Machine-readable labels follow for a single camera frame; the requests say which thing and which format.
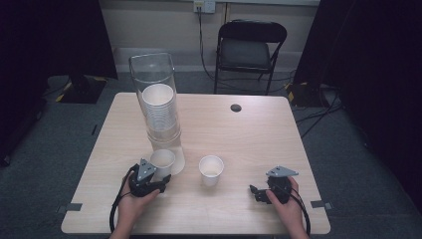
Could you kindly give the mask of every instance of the black curtain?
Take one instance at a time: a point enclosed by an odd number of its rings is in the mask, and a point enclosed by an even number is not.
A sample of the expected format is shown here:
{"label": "black curtain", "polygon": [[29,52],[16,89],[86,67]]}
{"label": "black curtain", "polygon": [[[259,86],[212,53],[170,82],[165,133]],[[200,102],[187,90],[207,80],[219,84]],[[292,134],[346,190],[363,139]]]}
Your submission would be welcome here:
{"label": "black curtain", "polygon": [[99,0],[0,1],[0,146],[48,78],[70,74],[117,79]]}
{"label": "black curtain", "polygon": [[422,2],[339,2],[320,1],[295,83],[340,87],[370,147],[422,211]]}

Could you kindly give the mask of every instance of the wooden table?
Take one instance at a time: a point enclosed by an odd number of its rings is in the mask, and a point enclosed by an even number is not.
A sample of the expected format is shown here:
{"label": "wooden table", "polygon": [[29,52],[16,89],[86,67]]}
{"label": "wooden table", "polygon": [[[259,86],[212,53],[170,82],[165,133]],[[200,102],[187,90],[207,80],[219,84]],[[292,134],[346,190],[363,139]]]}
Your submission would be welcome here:
{"label": "wooden table", "polygon": [[[177,95],[186,164],[148,205],[133,234],[286,234],[273,205],[255,201],[253,184],[268,188],[266,172],[276,165],[297,171],[295,180],[310,215],[312,233],[330,230],[317,184],[288,101],[281,97]],[[230,110],[238,104],[242,110]],[[62,230],[109,233],[111,205],[128,169],[152,153],[135,93],[114,98]],[[199,160],[220,156],[224,171],[215,187],[201,184]]]}

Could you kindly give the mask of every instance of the black strap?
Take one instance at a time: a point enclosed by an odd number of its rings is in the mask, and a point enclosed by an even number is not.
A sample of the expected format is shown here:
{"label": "black strap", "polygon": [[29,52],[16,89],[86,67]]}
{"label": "black strap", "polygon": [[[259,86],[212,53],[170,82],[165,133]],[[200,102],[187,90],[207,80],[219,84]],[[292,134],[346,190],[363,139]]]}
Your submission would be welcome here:
{"label": "black strap", "polygon": [[114,231],[114,215],[115,215],[115,210],[118,207],[118,204],[120,203],[122,196],[121,196],[121,192],[123,191],[124,185],[126,184],[127,179],[129,178],[129,175],[132,171],[134,171],[134,169],[136,168],[136,165],[131,167],[129,169],[129,171],[127,172],[126,176],[123,178],[123,181],[121,182],[121,187],[120,190],[118,191],[117,196],[115,197],[115,201],[112,204],[111,207],[111,212],[109,213],[109,230],[111,232]]}

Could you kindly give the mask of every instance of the chair backrest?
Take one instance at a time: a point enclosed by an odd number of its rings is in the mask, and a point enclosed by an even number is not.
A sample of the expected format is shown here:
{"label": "chair backrest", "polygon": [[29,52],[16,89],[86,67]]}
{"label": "chair backrest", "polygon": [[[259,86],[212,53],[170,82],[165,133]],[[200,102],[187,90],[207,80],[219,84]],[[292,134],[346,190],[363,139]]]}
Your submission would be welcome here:
{"label": "chair backrest", "polygon": [[286,28],[275,22],[255,20],[233,20],[224,24],[218,32],[221,38],[231,38],[242,41],[283,43],[288,36]]}

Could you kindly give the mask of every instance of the human hand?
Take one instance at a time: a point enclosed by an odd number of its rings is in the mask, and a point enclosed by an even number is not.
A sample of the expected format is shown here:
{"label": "human hand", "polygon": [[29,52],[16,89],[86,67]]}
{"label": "human hand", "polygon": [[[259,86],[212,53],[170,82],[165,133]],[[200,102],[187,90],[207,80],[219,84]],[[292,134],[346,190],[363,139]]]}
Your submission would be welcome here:
{"label": "human hand", "polygon": [[[292,184],[292,189],[294,189],[292,190],[292,195],[299,199],[297,194],[297,192],[299,192],[298,184],[292,177],[289,177],[289,181]],[[274,207],[276,208],[280,220],[282,220],[283,224],[288,229],[292,239],[309,238],[307,232],[304,229],[302,210],[298,203],[291,197],[287,203],[282,204],[271,190],[267,190],[266,193],[271,203],[273,203]]]}
{"label": "human hand", "polygon": [[123,198],[118,204],[117,225],[112,232],[110,239],[129,238],[134,223],[145,210],[146,205],[159,194],[159,189],[143,197],[135,197],[130,193],[128,181],[124,184],[121,196]]}

